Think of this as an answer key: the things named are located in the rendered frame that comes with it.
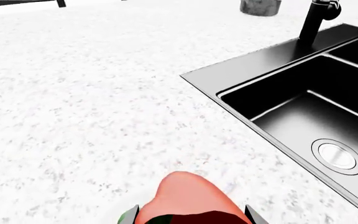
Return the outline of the grey stone cylinder container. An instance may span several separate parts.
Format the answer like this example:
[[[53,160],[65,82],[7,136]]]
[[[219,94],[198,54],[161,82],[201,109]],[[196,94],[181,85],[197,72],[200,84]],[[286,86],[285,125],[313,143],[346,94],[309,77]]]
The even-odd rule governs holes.
[[[282,0],[241,0],[240,11],[251,16],[270,17],[278,14]]]

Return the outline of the silver sink drain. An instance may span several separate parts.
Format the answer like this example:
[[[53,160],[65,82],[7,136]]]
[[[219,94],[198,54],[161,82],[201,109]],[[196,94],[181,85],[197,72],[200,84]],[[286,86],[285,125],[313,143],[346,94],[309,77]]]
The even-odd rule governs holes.
[[[358,153],[333,139],[317,139],[311,143],[316,160],[328,169],[342,175],[358,175]]]

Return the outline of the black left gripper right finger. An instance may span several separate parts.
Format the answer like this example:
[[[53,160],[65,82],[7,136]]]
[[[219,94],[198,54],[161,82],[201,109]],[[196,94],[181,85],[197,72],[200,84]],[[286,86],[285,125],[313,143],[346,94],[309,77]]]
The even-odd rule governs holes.
[[[244,214],[252,224],[269,224],[262,216],[260,216],[250,205],[246,205]]]

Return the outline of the black sink faucet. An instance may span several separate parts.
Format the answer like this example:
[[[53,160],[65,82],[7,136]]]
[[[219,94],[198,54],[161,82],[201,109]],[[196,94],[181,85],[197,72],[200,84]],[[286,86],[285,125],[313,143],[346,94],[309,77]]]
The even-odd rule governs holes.
[[[312,46],[323,20],[331,21],[342,11],[339,0],[312,0],[298,42]]]

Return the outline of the red strawberry-like object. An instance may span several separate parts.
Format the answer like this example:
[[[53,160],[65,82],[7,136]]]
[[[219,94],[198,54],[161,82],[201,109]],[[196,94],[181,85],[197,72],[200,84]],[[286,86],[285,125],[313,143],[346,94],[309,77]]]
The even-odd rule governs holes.
[[[200,175],[175,171],[139,207],[134,224],[252,224],[219,188]]]

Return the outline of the black double basin sink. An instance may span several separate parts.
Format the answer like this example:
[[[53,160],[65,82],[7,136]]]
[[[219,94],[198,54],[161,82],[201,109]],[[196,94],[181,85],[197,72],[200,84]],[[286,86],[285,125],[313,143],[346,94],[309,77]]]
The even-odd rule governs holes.
[[[182,75],[358,208],[358,175],[314,158],[333,139],[358,153],[358,27],[330,27],[311,47],[290,40]]]

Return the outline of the black stove edge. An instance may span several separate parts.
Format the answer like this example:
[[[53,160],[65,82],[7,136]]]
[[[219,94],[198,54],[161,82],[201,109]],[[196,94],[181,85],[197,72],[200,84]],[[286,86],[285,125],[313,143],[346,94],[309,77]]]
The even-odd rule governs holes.
[[[16,5],[24,3],[37,3],[37,2],[49,2],[55,1],[59,7],[66,7],[65,0],[0,0],[0,6]]]

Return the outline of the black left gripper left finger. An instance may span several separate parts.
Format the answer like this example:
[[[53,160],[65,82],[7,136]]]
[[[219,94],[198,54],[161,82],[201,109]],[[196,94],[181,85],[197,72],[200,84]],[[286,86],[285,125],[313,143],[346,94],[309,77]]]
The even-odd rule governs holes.
[[[139,213],[139,205],[135,205],[121,215],[121,224],[134,224]]]

